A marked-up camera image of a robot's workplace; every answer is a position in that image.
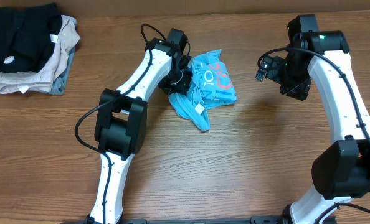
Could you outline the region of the light blue t-shirt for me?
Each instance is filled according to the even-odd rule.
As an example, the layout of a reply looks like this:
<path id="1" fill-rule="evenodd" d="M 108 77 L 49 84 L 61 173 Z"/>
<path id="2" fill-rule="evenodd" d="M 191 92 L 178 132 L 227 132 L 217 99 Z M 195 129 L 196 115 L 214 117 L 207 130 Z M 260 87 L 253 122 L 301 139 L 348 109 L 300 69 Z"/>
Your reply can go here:
<path id="1" fill-rule="evenodd" d="M 177 115 L 192 121 L 201 131 L 210 130 L 209 109 L 237 102 L 227 67 L 220 60 L 221 53 L 222 50 L 212 50 L 194 57 L 189 90 L 184 95 L 169 95 L 169 102 Z"/>

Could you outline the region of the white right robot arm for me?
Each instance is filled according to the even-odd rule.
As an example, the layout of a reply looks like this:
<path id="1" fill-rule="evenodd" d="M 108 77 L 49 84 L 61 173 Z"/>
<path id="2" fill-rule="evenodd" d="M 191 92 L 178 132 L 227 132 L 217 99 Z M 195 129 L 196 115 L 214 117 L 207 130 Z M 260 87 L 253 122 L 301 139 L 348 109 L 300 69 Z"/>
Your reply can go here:
<path id="1" fill-rule="evenodd" d="M 299 15 L 287 25 L 285 58 L 278 50 L 258 59 L 257 80 L 280 85 L 283 95 L 303 101 L 315 84 L 324 106 L 331 144 L 311 168 L 313 184 L 281 215 L 253 216 L 252 223 L 335 223 L 334 211 L 370 193 L 370 115 L 355 82 L 345 35 L 321 31 L 316 17 Z"/>

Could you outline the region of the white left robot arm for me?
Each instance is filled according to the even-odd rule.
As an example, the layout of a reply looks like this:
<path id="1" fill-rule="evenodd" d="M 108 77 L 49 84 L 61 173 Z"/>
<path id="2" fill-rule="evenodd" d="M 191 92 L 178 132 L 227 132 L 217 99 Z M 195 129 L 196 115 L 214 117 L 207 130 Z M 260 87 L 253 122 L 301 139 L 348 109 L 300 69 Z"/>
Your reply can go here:
<path id="1" fill-rule="evenodd" d="M 148 100 L 156 88 L 186 94 L 191 60 L 188 37 L 171 29 L 168 36 L 146 41 L 145 56 L 132 76 L 116 90 L 105 89 L 97 112 L 94 138 L 101 156 L 97 199 L 86 223 L 120 223 L 130 163 L 145 140 Z"/>

